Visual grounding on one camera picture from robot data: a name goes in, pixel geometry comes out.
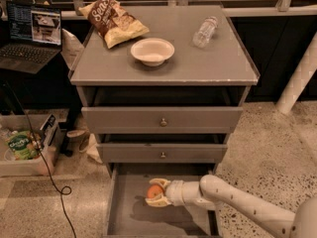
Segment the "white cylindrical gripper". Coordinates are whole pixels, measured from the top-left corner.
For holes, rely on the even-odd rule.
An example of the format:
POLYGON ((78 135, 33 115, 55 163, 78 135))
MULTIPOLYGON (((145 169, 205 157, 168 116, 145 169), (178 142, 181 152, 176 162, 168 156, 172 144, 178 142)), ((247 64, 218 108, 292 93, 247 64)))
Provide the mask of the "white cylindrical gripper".
POLYGON ((151 207, 167 207, 195 205, 204 207, 206 205, 198 181, 170 181, 165 178, 153 178, 150 184, 157 184, 165 188, 165 196, 147 198, 146 203, 151 207))

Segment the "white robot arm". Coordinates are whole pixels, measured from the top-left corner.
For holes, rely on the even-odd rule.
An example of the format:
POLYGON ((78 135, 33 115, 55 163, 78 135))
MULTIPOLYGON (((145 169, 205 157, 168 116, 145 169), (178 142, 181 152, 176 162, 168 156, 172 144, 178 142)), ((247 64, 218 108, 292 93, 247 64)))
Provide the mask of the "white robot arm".
POLYGON ((195 205, 213 210, 226 203, 274 238, 317 238, 317 198, 304 201, 293 213, 239 190, 221 178, 206 175, 200 181, 150 180, 146 203, 151 207, 195 205))

